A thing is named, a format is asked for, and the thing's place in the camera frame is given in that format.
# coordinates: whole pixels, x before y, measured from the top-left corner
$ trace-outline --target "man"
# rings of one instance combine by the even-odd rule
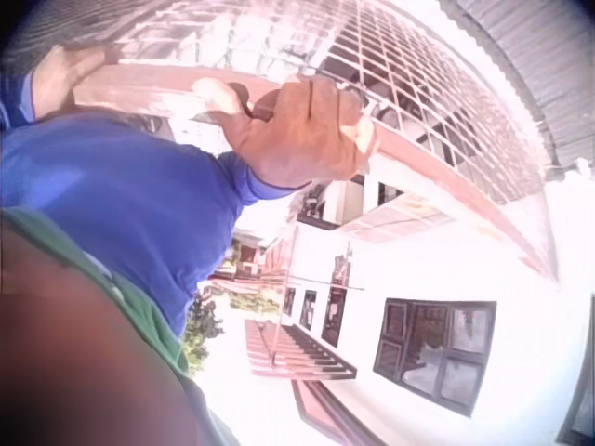
[[[64,113],[106,59],[57,46],[0,79],[0,442],[233,444],[186,375],[192,292],[244,206],[348,179],[374,128],[329,79],[285,83],[266,123],[204,79],[195,91],[233,148],[215,159],[106,111]]]

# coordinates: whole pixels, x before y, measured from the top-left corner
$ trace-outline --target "blue sleeve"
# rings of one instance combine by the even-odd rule
[[[254,204],[258,200],[282,198],[298,190],[277,188],[258,179],[250,166],[233,151],[221,153],[218,162],[230,177],[244,206]]]
[[[7,131],[35,120],[32,74],[9,77],[0,73],[0,131]]]

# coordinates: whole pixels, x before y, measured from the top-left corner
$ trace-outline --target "corrugated roof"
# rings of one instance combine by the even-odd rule
[[[518,89],[561,166],[595,155],[595,27],[568,0],[440,0]]]

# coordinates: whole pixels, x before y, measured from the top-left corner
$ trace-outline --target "window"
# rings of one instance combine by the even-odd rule
[[[595,358],[593,357],[593,324],[595,323],[595,296],[591,298],[591,320],[588,329],[588,344],[583,369],[576,384],[575,396],[566,420],[562,425],[558,442],[572,446],[592,445],[595,440],[595,416],[593,412],[593,381],[595,381]]]
[[[301,309],[301,317],[299,323],[301,323],[308,330],[312,328],[312,319],[314,317],[314,305],[316,304],[316,292],[307,291],[304,296],[304,306]]]
[[[291,313],[294,308],[294,298],[296,297],[296,289],[295,288],[287,288],[285,292],[285,301],[283,303],[283,313],[287,316],[291,316]]]
[[[374,371],[470,415],[490,352],[496,303],[387,299]]]
[[[326,315],[322,338],[332,346],[337,346],[338,336],[341,333],[341,322],[343,321],[343,310],[345,309],[345,297],[347,290],[331,287],[326,304]]]

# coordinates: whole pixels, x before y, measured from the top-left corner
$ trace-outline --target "tree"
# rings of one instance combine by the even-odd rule
[[[208,356],[205,340],[212,339],[223,333],[222,319],[215,319],[217,305],[213,301],[206,302],[200,294],[194,295],[194,301],[188,311],[186,332],[182,339],[184,353],[190,364],[191,373],[201,369],[203,360]]]

